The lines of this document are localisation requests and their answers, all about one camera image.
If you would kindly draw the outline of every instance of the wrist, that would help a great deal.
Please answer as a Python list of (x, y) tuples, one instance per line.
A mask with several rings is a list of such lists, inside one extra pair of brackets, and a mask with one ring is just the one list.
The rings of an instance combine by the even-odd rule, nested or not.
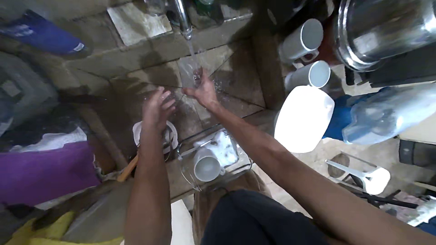
[(212, 113), (216, 113), (221, 108), (221, 104), (218, 101), (212, 101), (206, 105), (206, 109)]

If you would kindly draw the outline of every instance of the stainless steel pot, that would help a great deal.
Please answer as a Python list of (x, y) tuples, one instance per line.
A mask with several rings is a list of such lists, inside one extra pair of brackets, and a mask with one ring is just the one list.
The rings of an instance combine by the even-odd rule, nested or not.
[(436, 41), (436, 0), (342, 0), (334, 25), (338, 59), (373, 71), (383, 59)]

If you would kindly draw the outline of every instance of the purple cloth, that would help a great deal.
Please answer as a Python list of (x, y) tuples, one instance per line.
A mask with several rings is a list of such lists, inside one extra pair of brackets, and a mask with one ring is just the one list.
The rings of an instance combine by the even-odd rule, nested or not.
[(87, 141), (40, 152), (0, 153), (0, 199), (34, 206), (100, 184)]

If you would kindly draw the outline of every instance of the white cup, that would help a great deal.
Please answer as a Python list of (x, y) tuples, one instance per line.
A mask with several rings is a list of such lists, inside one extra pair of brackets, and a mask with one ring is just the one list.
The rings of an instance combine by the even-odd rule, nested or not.
[[(324, 37), (323, 26), (317, 19), (308, 19), (291, 33), (279, 47), (280, 58), (283, 62), (292, 63), (301, 58), (304, 62), (314, 60), (319, 52), (318, 48)], [(312, 54), (311, 59), (306, 59), (306, 54)]]
[(324, 87), (330, 79), (330, 66), (325, 61), (316, 61), (290, 72), (285, 78), (285, 91), (291, 92), (297, 86), (309, 85), (315, 88)]
[(209, 182), (219, 175), (225, 174), (224, 167), (221, 167), (217, 157), (212, 150), (201, 147), (194, 156), (195, 177), (203, 182)]

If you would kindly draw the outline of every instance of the running water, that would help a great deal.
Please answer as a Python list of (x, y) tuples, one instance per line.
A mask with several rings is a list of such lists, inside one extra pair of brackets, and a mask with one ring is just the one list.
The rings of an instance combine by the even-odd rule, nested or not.
[(201, 70), (201, 66), (198, 63), (198, 59), (197, 59), (197, 55), (194, 52), (194, 47), (192, 46), (192, 41), (191, 40), (186, 40), (188, 47), (189, 47), (189, 52), (191, 53), (191, 57), (194, 60), (194, 64), (192, 67), (192, 76), (194, 77), (194, 86), (198, 87), (201, 81), (201, 75), (203, 73), (203, 71)]
[(191, 53), (191, 57), (194, 60), (194, 67), (193, 70), (197, 70), (199, 68), (198, 65), (198, 59), (197, 59), (197, 55), (194, 52), (194, 47), (192, 46), (192, 41), (190, 40), (186, 40), (186, 42), (188, 43), (188, 47), (189, 47), (189, 52)]

